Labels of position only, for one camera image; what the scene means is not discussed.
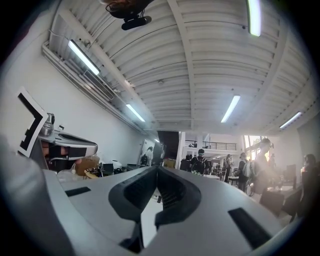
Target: fluorescent light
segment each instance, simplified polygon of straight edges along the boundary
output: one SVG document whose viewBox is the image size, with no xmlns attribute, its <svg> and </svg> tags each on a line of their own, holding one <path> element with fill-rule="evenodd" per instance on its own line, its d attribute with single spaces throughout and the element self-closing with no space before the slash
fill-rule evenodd
<svg viewBox="0 0 320 256">
<path fill-rule="evenodd" d="M 80 47 L 75 43 L 75 41 L 70 40 L 68 43 L 68 46 L 70 49 L 86 64 L 86 66 L 91 69 L 91 71 L 98 75 L 100 73 L 100 70 L 96 67 L 96 65 L 93 64 L 93 62 L 87 57 L 87 55 L 84 53 L 83 50 L 80 49 Z"/>
<path fill-rule="evenodd" d="M 145 120 L 141 117 L 141 115 L 139 115 L 137 113 L 137 111 L 135 111 L 135 109 L 130 105 L 130 104 L 127 104 L 126 105 L 142 122 L 145 122 Z"/>
<path fill-rule="evenodd" d="M 259 0 L 247 0 L 249 9 L 249 33 L 260 37 L 261 35 L 261 9 Z"/>
<path fill-rule="evenodd" d="M 300 117 L 302 115 L 301 112 L 296 113 L 293 117 L 291 117 L 287 122 L 285 122 L 283 125 L 280 126 L 280 129 L 283 129 L 284 127 L 286 127 L 288 124 L 290 124 L 291 122 L 293 122 L 294 120 L 296 120 L 298 117 Z"/>
<path fill-rule="evenodd" d="M 239 100 L 240 100 L 241 96 L 240 95 L 235 95 L 231 101 L 231 104 L 228 108 L 228 110 L 226 111 L 224 117 L 221 120 L 221 123 L 225 123 L 226 121 L 228 121 L 230 115 L 232 114 L 232 112 L 235 110 Z"/>
</svg>

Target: ceiling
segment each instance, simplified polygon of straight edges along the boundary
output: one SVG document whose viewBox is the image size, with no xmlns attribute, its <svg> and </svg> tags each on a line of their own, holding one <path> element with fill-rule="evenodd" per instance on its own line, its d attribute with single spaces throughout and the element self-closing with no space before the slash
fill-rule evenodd
<svg viewBox="0 0 320 256">
<path fill-rule="evenodd" d="M 145 131 L 276 135 L 298 111 L 291 127 L 315 116 L 319 92 L 294 28 L 261 2 L 255 37 L 245 0 L 155 0 L 145 10 L 152 22 L 129 31 L 97 0 L 63 0 L 49 49 L 85 69 L 68 47 L 74 39 L 118 90 L 123 101 L 114 107 Z M 221 123 L 236 94 L 236 109 Z"/>
</svg>

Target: ceiling light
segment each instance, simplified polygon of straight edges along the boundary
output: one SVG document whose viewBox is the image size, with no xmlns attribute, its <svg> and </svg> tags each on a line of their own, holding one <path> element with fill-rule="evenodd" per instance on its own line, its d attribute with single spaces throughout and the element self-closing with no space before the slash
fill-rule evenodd
<svg viewBox="0 0 320 256">
<path fill-rule="evenodd" d="M 137 113 L 137 111 L 135 111 L 135 109 L 130 105 L 130 104 L 127 104 L 126 105 L 142 122 L 145 122 L 145 120 L 141 117 L 141 115 L 139 115 Z"/>
<path fill-rule="evenodd" d="M 296 120 L 298 117 L 302 115 L 301 112 L 296 113 L 293 117 L 291 117 L 287 122 L 285 122 L 283 125 L 280 126 L 280 129 L 283 129 L 288 124 L 292 123 L 294 120 Z"/>
<path fill-rule="evenodd" d="M 249 12 L 249 33 L 260 37 L 261 34 L 261 9 L 259 0 L 247 0 Z"/>
<path fill-rule="evenodd" d="M 70 40 L 68 43 L 70 49 L 86 64 L 86 66 L 91 69 L 91 71 L 98 75 L 100 70 L 96 67 L 96 65 L 88 58 L 88 56 L 84 53 L 83 50 L 75 43 L 75 41 Z"/>
<path fill-rule="evenodd" d="M 231 104 L 228 108 L 228 110 L 226 111 L 224 117 L 221 120 L 221 123 L 225 123 L 226 121 L 228 121 L 230 115 L 232 114 L 232 112 L 235 110 L 239 100 L 240 100 L 241 96 L 240 95 L 235 95 L 231 101 Z"/>
</svg>

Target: railing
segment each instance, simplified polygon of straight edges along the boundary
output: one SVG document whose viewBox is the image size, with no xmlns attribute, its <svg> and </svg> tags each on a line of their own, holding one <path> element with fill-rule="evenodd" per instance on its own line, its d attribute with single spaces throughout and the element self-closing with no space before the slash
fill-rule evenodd
<svg viewBox="0 0 320 256">
<path fill-rule="evenodd" d="M 203 149 L 211 149 L 211 150 L 237 150 L 236 143 L 221 143 L 221 142 L 202 142 Z"/>
<path fill-rule="evenodd" d="M 184 145 L 189 148 L 196 148 L 198 146 L 196 140 L 185 140 Z"/>
<path fill-rule="evenodd" d="M 197 147 L 197 141 L 196 140 L 185 140 L 184 145 L 189 148 L 196 148 Z M 237 150 L 237 144 L 236 143 L 221 143 L 221 142 L 208 142 L 203 141 L 202 142 L 202 148 L 203 149 L 210 149 L 210 150 Z"/>
</svg>

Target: balcony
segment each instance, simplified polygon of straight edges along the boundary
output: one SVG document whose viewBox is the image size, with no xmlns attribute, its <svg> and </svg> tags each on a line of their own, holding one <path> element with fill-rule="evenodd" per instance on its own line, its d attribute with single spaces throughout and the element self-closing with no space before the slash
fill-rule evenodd
<svg viewBox="0 0 320 256">
<path fill-rule="evenodd" d="M 198 146 L 196 140 L 185 140 L 184 145 L 188 148 L 197 148 Z M 237 151 L 237 144 L 203 141 L 202 148 L 216 151 Z"/>
</svg>

